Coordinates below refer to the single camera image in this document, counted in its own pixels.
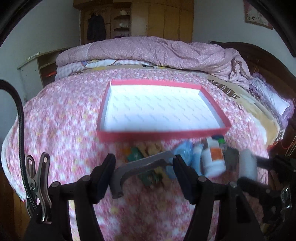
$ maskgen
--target pink blanket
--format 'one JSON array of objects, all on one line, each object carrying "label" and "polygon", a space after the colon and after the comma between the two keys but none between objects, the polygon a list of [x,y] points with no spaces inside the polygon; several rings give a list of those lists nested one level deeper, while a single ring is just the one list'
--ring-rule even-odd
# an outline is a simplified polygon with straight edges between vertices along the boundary
[{"label": "pink blanket", "polygon": [[206,43],[184,43],[158,37],[124,37],[98,41],[64,51],[57,66],[95,59],[134,59],[175,69],[208,72],[249,89],[248,66],[233,48]]},{"label": "pink blanket", "polygon": [[[171,80],[202,85],[215,99],[230,120],[232,127],[225,136],[231,146],[239,150],[249,148],[254,154],[267,157],[264,142],[249,114],[206,79],[191,73],[168,70],[117,69],[91,72],[64,78],[47,85],[24,107],[25,154],[39,163],[42,152],[51,156],[49,184],[77,181],[101,164],[108,153],[117,159],[117,167],[125,161],[122,148],[126,143],[101,143],[96,134],[96,123],[104,90],[109,81],[125,79]],[[170,150],[182,140],[162,141]],[[18,122],[4,141],[2,162],[5,174],[22,199],[25,191],[20,175],[18,155]],[[266,171],[258,170],[258,180],[267,183]],[[226,172],[215,182],[237,180],[237,173]],[[148,191],[138,177],[128,179],[123,186],[124,197],[112,199],[110,190],[94,206],[98,223],[106,241],[111,240],[183,240],[194,206],[183,197],[174,180],[169,190]],[[258,202],[250,200],[260,220]],[[70,203],[70,221],[74,240],[79,240],[74,205]],[[215,202],[209,240],[214,240],[218,221]]]}]

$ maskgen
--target white bottle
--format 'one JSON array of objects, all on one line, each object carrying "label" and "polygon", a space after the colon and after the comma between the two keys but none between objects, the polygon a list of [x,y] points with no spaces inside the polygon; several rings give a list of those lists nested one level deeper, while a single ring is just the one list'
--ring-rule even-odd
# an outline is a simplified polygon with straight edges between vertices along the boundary
[{"label": "white bottle", "polygon": [[219,142],[207,138],[208,148],[202,152],[202,165],[206,177],[217,177],[226,171],[225,161]]}]

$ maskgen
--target wooden bed frame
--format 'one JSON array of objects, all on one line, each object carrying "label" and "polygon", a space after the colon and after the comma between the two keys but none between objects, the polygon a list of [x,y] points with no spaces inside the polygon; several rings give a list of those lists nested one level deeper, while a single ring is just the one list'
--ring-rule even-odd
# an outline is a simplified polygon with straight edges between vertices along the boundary
[{"label": "wooden bed frame", "polygon": [[[250,74],[255,72],[260,73],[280,96],[292,99],[293,101],[296,99],[296,77],[271,53],[256,45],[242,42],[222,43],[212,41],[211,44],[218,44],[223,48],[236,49],[246,61]],[[283,140],[270,150],[270,156],[276,154],[284,155],[286,150],[283,147],[290,146],[295,136],[296,112],[294,112],[293,117],[289,120]],[[296,151],[291,157],[296,158]]]}]

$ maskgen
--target red box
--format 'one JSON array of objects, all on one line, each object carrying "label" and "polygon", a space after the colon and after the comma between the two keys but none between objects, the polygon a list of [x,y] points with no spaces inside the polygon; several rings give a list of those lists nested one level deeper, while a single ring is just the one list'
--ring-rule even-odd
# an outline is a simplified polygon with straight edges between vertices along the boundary
[{"label": "red box", "polygon": [[[195,129],[191,126],[203,128],[210,124],[215,127]],[[97,123],[102,142],[208,137],[225,135],[230,127],[224,112],[202,86],[159,80],[111,81],[105,90]]]}]

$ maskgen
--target metal clip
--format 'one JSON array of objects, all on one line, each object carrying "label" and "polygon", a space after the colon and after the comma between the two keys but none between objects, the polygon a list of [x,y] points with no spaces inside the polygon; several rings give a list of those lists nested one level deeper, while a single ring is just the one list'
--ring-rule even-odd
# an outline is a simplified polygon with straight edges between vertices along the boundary
[{"label": "metal clip", "polygon": [[[40,201],[42,208],[42,215],[40,222],[50,221],[50,209],[52,206],[51,200],[48,195],[48,174],[49,174],[50,156],[48,153],[43,152],[40,157],[39,166],[35,169],[35,161],[31,155],[26,158],[26,169],[27,178],[29,182],[32,194],[37,201]],[[28,197],[26,197],[26,208],[30,217],[32,217],[34,210],[32,209],[30,202],[28,202]]]}]

